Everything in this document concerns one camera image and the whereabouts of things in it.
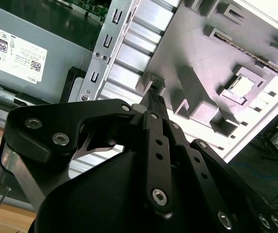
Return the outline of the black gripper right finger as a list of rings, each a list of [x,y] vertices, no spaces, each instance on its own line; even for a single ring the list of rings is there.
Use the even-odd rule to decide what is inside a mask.
[[[199,233],[278,233],[278,215],[201,139],[188,142],[156,95],[171,153],[181,174],[190,175],[199,197],[194,229]]]

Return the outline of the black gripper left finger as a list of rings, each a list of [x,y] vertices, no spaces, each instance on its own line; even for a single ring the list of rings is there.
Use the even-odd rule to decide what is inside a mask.
[[[145,198],[163,218],[173,214],[168,137],[156,93],[138,107],[120,99],[19,107],[6,121],[0,179],[18,185],[36,215],[57,187],[122,153],[145,165]]]

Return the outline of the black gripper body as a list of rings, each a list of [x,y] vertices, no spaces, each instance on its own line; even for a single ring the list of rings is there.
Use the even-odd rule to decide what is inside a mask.
[[[144,160],[122,153],[53,190],[42,203],[32,233],[224,233],[190,173],[170,168],[173,214],[165,219],[147,203]]]

